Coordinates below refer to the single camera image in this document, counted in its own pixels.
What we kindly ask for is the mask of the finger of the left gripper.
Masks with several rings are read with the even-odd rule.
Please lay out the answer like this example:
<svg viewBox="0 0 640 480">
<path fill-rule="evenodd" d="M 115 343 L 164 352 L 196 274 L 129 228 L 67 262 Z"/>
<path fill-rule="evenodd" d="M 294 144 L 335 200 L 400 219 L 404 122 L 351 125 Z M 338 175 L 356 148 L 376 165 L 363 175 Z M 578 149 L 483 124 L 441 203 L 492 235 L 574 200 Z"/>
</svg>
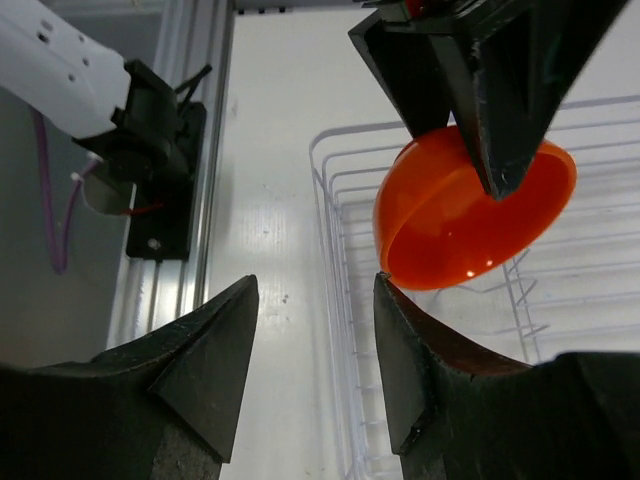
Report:
<svg viewBox="0 0 640 480">
<path fill-rule="evenodd" d="M 486 191 L 522 184 L 561 102 L 623 1 L 453 1 L 429 40 Z"/>
<path fill-rule="evenodd" d="M 348 36 L 413 138 L 447 125 L 451 105 L 426 36 L 390 31 L 378 12 Z"/>
</svg>

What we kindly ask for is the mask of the orange bowl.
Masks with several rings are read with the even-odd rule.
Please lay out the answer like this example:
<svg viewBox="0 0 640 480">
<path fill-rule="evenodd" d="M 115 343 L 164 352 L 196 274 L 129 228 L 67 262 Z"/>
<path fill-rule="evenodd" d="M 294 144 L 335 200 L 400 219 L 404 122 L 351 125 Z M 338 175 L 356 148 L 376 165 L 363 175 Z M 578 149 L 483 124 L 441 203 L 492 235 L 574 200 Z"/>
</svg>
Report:
<svg viewBox="0 0 640 480">
<path fill-rule="evenodd" d="M 542 236 L 574 192 L 574 158 L 545 141 L 523 183 L 488 195 L 459 129 L 411 141 L 377 192 L 373 233 L 381 270 L 399 288 L 452 287 L 504 264 Z"/>
</svg>

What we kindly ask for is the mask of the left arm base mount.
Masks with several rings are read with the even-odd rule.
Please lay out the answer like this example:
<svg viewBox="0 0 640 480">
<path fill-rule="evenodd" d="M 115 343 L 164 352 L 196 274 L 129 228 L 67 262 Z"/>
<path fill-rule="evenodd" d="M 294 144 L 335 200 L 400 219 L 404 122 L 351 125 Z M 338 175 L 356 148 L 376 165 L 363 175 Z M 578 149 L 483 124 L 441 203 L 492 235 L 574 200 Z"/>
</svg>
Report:
<svg viewBox="0 0 640 480">
<path fill-rule="evenodd" d="M 188 176 L 172 185 L 138 189 L 129 212 L 125 253 L 153 261 L 189 258 L 194 221 L 195 180 L 199 173 L 207 110 L 191 102 L 182 113 L 184 127 L 176 138 Z"/>
</svg>

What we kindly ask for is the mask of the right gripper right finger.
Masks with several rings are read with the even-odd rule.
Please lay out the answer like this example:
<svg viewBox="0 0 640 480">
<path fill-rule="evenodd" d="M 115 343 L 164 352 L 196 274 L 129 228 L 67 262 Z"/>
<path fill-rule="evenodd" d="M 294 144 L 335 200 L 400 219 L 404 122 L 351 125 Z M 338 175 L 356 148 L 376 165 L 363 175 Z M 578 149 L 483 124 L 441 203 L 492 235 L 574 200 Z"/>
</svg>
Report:
<svg viewBox="0 0 640 480">
<path fill-rule="evenodd" d="M 384 275 L 374 329 L 391 449 L 406 479 L 635 479 L 639 357 L 531 366 L 430 316 Z"/>
</svg>

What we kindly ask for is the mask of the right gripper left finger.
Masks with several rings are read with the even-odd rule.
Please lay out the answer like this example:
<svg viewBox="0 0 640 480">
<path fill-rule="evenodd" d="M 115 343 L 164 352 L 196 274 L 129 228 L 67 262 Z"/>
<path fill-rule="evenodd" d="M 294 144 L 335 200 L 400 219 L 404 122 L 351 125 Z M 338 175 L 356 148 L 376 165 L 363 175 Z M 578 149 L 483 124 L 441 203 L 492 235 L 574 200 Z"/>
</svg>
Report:
<svg viewBox="0 0 640 480">
<path fill-rule="evenodd" d="M 5 479 L 216 479 L 231 459 L 259 310 L 247 275 L 87 362 L 1 370 Z"/>
</svg>

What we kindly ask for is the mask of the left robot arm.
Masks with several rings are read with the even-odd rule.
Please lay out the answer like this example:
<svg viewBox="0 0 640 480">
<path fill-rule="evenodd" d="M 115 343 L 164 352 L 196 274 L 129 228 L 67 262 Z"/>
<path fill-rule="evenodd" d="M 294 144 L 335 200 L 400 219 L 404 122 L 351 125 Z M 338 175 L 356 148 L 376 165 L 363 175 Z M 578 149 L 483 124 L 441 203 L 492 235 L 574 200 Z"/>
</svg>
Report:
<svg viewBox="0 0 640 480">
<path fill-rule="evenodd" d="M 622 1 L 374 1 L 350 30 L 411 134 L 376 198 L 395 219 L 480 207 L 556 215 L 574 160 L 546 139 L 562 101 L 625 9 Z M 172 87 L 38 1 L 1 5 L 1 84 L 125 179 L 180 188 L 182 112 Z"/>
</svg>

